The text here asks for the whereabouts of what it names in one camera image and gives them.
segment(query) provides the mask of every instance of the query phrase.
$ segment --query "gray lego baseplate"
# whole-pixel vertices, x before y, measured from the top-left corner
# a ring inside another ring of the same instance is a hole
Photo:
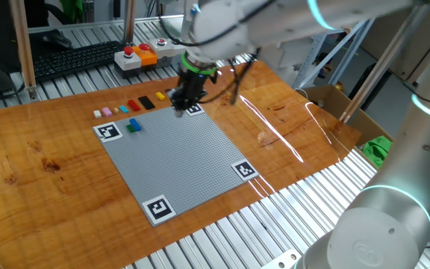
[[[172,108],[133,117],[94,132],[153,226],[258,175],[200,107],[176,118]]]

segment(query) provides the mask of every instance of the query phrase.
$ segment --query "yellow lego brick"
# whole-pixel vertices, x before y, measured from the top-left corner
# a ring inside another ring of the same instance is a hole
[[[159,100],[161,101],[165,100],[165,95],[163,95],[161,92],[158,92],[155,95]]]

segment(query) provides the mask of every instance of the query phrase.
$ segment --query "orange button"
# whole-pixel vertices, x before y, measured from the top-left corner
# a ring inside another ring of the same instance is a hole
[[[147,44],[140,44],[139,46],[133,46],[134,52],[142,60],[142,66],[148,66],[157,63],[157,54],[152,51]]]

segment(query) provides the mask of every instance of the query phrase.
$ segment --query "green lego brick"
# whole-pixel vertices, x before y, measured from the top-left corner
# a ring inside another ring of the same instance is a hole
[[[126,127],[127,127],[128,132],[130,132],[130,133],[135,132],[135,129],[134,129],[134,127],[132,125],[129,124]]]

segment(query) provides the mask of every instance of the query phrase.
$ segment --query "blue lego brick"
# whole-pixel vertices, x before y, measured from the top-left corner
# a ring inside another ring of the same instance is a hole
[[[127,109],[127,108],[125,108],[125,106],[124,106],[124,105],[119,106],[119,108],[120,108],[120,110],[121,110],[122,112],[124,112],[124,113],[128,113],[128,109]]]
[[[140,130],[142,130],[142,128],[140,127],[139,123],[135,119],[130,119],[129,123],[132,125],[132,127],[134,127],[134,130],[136,132],[139,132]]]

